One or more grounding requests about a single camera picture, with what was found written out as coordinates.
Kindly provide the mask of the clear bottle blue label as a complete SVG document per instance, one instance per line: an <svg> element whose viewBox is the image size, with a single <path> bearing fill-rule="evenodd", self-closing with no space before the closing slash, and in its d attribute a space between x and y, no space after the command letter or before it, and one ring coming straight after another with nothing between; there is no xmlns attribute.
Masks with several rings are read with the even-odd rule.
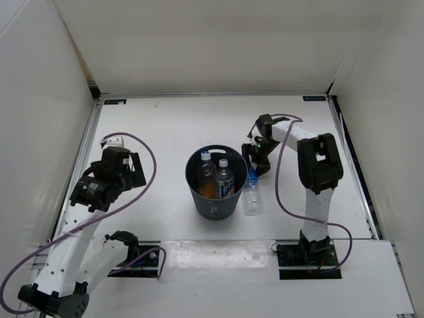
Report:
<svg viewBox="0 0 424 318"><path fill-rule="evenodd" d="M248 168L247 179L243 188L244 213L247 216L255 216L260 213L261 200L258 190L258 177L254 168Z"/></svg>

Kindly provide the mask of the clear bottle white red label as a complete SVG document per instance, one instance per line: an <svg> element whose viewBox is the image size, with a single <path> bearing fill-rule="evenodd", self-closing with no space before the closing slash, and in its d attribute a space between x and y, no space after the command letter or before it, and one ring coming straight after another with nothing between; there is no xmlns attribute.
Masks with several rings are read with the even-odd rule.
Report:
<svg viewBox="0 0 424 318"><path fill-rule="evenodd" d="M227 159L219 160L217 168L217 194L219 199L224 199L235 194L235 173L229 168Z"/></svg>

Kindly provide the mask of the clear unlabelled plastic bottle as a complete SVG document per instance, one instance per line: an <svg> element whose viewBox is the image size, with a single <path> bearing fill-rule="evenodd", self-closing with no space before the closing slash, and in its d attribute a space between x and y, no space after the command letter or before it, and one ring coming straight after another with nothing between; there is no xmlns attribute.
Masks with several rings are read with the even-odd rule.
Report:
<svg viewBox="0 0 424 318"><path fill-rule="evenodd" d="M211 153L206 150L201 153L201 163L197 173L198 188L203 184L214 183L217 186L217 169L211 160Z"/></svg>

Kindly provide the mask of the orange juice bottle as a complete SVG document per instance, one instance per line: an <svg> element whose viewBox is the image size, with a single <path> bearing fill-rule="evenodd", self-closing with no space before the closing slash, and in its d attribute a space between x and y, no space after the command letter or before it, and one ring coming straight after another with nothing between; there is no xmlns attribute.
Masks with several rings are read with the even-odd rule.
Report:
<svg viewBox="0 0 424 318"><path fill-rule="evenodd" d="M203 184L199 186L198 194L207 199L216 199L217 186L214 183Z"/></svg>

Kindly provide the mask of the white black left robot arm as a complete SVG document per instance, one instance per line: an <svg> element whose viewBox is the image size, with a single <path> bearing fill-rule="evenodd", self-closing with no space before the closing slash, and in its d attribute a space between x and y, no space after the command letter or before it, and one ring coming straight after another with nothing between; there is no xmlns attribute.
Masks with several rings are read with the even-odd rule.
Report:
<svg viewBox="0 0 424 318"><path fill-rule="evenodd" d="M52 317L82 317L89 293L117 265L134 264L138 238L127 231L107 235L107 244L88 261L84 255L103 216L125 191L146 185L138 153L108 146L99 161L78 180L61 233L65 239L52 246L45 267L33 283L23 285L18 299Z"/></svg>

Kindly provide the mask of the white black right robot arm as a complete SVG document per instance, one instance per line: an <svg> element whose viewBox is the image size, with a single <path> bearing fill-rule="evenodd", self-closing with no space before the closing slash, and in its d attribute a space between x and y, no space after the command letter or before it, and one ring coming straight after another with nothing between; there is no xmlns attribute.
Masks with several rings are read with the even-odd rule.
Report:
<svg viewBox="0 0 424 318"><path fill-rule="evenodd" d="M298 117L264 114L257 118L248 133L249 143L242 145L242 155L257 177L271 169L269 155L281 145L297 153L299 179L305 188L305 215L299 233L297 256L307 265L316 263L330 249L328 220L331 198L343 178L343 166L334 136L316 134L295 126Z"/></svg>

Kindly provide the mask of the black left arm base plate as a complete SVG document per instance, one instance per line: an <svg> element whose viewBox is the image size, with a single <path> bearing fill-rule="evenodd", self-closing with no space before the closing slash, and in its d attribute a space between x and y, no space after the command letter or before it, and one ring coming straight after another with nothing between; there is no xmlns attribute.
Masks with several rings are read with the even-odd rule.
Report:
<svg viewBox="0 0 424 318"><path fill-rule="evenodd" d="M154 278L162 275L167 252L160 244L139 242L132 246L126 260L108 274L111 278Z"/></svg>

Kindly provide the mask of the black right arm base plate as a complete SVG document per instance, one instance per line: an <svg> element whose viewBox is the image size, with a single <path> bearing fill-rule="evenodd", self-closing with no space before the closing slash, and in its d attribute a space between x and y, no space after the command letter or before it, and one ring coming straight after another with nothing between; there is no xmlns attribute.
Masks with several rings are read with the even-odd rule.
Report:
<svg viewBox="0 0 424 318"><path fill-rule="evenodd" d="M327 252L305 260L296 244L274 243L271 247L278 258L280 280L340 280L342 278L335 246Z"/></svg>

